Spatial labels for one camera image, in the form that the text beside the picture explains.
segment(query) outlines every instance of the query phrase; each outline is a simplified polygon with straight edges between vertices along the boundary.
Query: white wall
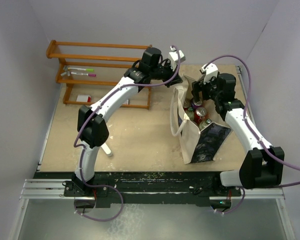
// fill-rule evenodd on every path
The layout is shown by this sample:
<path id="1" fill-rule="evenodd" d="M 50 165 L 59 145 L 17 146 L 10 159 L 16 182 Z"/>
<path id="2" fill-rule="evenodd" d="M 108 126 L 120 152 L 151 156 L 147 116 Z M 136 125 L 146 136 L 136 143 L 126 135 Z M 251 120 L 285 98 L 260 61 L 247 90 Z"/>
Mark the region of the white wall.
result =
<path id="1" fill-rule="evenodd" d="M 251 108 L 260 132 L 300 166 L 300 0 L 281 0 L 247 59 Z M 284 167 L 283 183 L 300 181 Z M 284 189 L 288 214 L 300 240 L 300 186 Z"/>
<path id="2" fill-rule="evenodd" d="M 58 64 L 46 58 L 48 45 L 27 0 L 0 0 L 0 240 L 36 170 L 56 101 Z"/>
<path id="3" fill-rule="evenodd" d="M 29 0 L 57 41 L 182 49 L 187 64 L 246 59 L 279 0 Z"/>

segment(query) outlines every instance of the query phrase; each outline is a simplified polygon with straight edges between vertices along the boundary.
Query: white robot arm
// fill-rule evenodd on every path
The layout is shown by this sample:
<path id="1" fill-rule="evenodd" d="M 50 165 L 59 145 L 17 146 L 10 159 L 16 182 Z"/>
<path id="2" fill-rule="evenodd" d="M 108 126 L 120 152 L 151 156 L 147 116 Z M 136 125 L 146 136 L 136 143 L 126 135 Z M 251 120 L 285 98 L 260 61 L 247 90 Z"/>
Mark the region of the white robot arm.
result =
<path id="1" fill-rule="evenodd" d="M 244 105 L 235 98 L 236 78 L 229 73 L 219 73 L 213 63 L 200 69 L 202 76 L 192 83 L 192 95 L 199 100 L 202 92 L 203 100 L 212 99 L 215 110 L 229 124 L 239 138 L 246 157 L 239 170 L 220 173 L 220 183 L 225 187 L 244 187 L 246 189 L 277 186 L 281 183 L 283 165 L 272 159 L 264 151 L 259 139 L 252 134 L 251 129 L 262 139 L 265 147 L 277 158 L 284 160 L 281 147 L 273 147 L 257 130 L 249 116 L 244 117 Z"/>
<path id="2" fill-rule="evenodd" d="M 179 50 L 180 63 L 185 61 L 185 55 Z M 82 106 L 78 116 L 78 131 L 82 128 L 87 118 L 95 112 L 89 123 L 85 126 L 80 139 L 85 151 L 75 171 L 80 181 L 88 182 L 95 175 L 95 163 L 100 146 L 107 140 L 109 132 L 106 126 L 112 114 L 133 95 L 140 92 L 141 85 L 148 85 L 152 79 L 166 81 L 175 75 L 174 79 L 166 84 L 167 87 L 182 82 L 179 74 L 175 74 L 178 63 L 176 49 L 171 48 L 168 58 L 159 62 L 162 57 L 161 51 L 149 47 L 144 51 L 142 59 L 135 62 L 126 71 L 119 83 L 105 95 L 101 100 L 90 107 Z"/>

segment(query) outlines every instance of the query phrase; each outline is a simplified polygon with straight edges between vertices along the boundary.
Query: wooden shelf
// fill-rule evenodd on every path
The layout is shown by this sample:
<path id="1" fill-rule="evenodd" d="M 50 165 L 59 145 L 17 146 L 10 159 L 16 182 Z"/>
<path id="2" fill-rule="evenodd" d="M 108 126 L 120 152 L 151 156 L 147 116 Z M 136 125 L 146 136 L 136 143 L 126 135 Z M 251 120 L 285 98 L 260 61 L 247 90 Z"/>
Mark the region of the wooden shelf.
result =
<path id="1" fill-rule="evenodd" d="M 146 50 L 152 45 L 129 45 L 129 44 L 110 44 L 110 43 L 87 43 L 87 42 L 67 42 L 52 40 L 46 50 L 46 57 L 58 58 L 59 69 L 55 77 L 55 81 L 60 84 L 66 84 L 66 91 L 63 96 L 64 104 L 78 104 L 78 105 L 91 105 L 92 102 L 78 102 L 71 101 L 70 96 L 74 85 L 100 85 L 100 86 L 115 86 L 117 81 L 101 81 L 101 80 L 87 80 L 87 79 L 74 79 L 72 76 L 62 77 L 61 73 L 64 72 L 64 66 L 80 66 L 80 67 L 100 67 L 100 68 L 118 68 L 129 69 L 131 64 L 118 64 L 118 63 L 103 63 L 103 62 L 81 62 L 81 61 L 66 61 L 66 59 L 79 59 L 79 60 L 93 60 L 93 61 L 114 61 L 114 62 L 130 62 L 134 63 L 139 60 L 139 57 L 131 56 L 104 56 L 104 55 L 90 55 L 90 54 L 68 54 L 62 53 L 60 46 L 72 46 L 72 47 L 93 47 L 93 48 L 117 48 L 117 49 L 137 49 Z M 147 105 L 134 105 L 127 104 L 122 105 L 128 108 L 141 108 L 149 109 L 151 103 L 151 88 L 148 89 Z"/>

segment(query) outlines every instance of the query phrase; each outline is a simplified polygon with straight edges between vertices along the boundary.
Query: can lid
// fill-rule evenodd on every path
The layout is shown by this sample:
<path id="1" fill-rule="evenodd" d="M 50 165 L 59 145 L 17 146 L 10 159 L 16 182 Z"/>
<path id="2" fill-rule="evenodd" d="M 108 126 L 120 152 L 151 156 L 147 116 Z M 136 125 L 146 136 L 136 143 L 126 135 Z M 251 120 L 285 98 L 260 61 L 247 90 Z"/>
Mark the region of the can lid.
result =
<path id="1" fill-rule="evenodd" d="M 191 106 L 190 100 L 186 98 L 186 99 L 184 100 L 183 107 L 184 107 L 184 108 L 189 108 L 190 106 Z"/>
<path id="2" fill-rule="evenodd" d="M 202 105 L 202 100 L 201 99 L 199 101 L 195 101 L 195 99 L 192 99 L 192 102 L 196 106 L 201 106 Z"/>
<path id="3" fill-rule="evenodd" d="M 204 117 L 205 115 L 207 115 L 207 109 L 205 109 L 204 107 L 198 107 L 195 110 L 195 113 L 199 116 L 199 117 Z"/>

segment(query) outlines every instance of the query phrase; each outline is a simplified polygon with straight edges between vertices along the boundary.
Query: soda can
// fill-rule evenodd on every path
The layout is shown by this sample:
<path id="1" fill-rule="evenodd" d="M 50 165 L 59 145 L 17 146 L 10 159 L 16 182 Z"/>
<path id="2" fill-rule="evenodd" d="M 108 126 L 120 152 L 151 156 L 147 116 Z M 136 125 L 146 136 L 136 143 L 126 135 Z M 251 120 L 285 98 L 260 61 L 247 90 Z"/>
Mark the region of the soda can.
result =
<path id="1" fill-rule="evenodd" d="M 200 108 L 202 106 L 202 101 L 201 100 L 195 101 L 195 99 L 192 98 L 192 100 L 191 100 L 191 106 L 193 107 L 193 109 Z"/>
<path id="2" fill-rule="evenodd" d="M 207 109 L 205 109 L 204 107 L 198 107 L 195 112 L 194 112 L 194 121 L 199 124 L 201 123 L 203 120 L 206 119 L 206 115 L 207 115 Z"/>
<path id="3" fill-rule="evenodd" d="M 190 108 L 191 107 L 191 102 L 190 102 L 190 100 L 189 99 L 185 99 L 184 100 L 184 104 L 183 104 L 183 109 L 184 109 L 184 111 L 186 111 L 188 108 Z"/>

